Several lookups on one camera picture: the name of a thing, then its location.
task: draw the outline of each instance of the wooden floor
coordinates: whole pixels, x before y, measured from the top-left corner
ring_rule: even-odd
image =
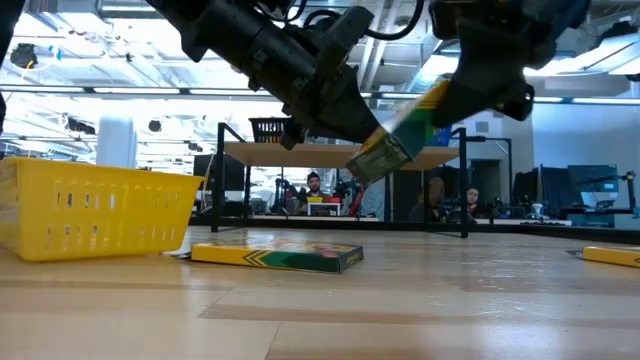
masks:
[[[564,252],[592,243],[189,233],[216,238],[361,244],[365,260],[327,275],[161,255],[32,264],[0,250],[0,360],[640,359],[640,271]]]

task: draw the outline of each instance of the yellow plastic basket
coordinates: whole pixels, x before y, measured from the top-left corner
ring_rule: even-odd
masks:
[[[7,158],[0,161],[0,243],[35,261],[177,250],[201,181]]]

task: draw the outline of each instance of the green crayon box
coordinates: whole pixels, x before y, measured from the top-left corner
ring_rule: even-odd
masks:
[[[431,125],[431,113],[448,86],[449,80],[437,82],[379,126],[347,162],[347,169],[367,185],[413,161],[425,144],[441,131]]]

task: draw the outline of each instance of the black basket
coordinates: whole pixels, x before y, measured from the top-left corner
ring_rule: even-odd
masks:
[[[280,143],[284,125],[289,118],[253,118],[253,139],[258,143]]]

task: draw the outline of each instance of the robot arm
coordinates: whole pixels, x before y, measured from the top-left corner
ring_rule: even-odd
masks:
[[[524,68],[549,63],[558,37],[582,24],[589,5],[590,0],[434,1],[434,34],[459,39],[461,55],[433,125],[446,127],[486,109],[525,120],[535,93]]]
[[[418,1],[409,26],[398,34],[368,27],[373,15],[363,7],[340,15],[312,13],[303,28],[286,19],[294,0],[147,0],[182,34],[194,61],[213,50],[249,77],[249,88],[265,88],[292,116],[282,144],[291,149],[309,133],[364,142],[378,123],[361,98],[356,70],[345,61],[358,40],[396,40],[418,21]],[[541,68],[555,55],[557,38],[578,27],[590,0],[434,0],[429,13],[434,34],[459,39],[461,57],[447,94],[434,111],[436,127],[446,127],[493,108],[517,120],[532,109],[533,87],[525,67]],[[298,18],[306,0],[302,0]],[[311,21],[322,17],[315,25]],[[272,20],[284,20],[279,28]]]
[[[211,49],[248,76],[250,89],[262,87],[284,103],[283,112],[294,119],[285,128],[285,147],[302,142],[307,129],[364,142],[378,126],[360,96],[356,69],[345,63],[373,20],[365,8],[306,28],[285,22],[281,29],[272,19],[288,13],[290,0],[147,2],[181,33],[182,48],[193,61]]]

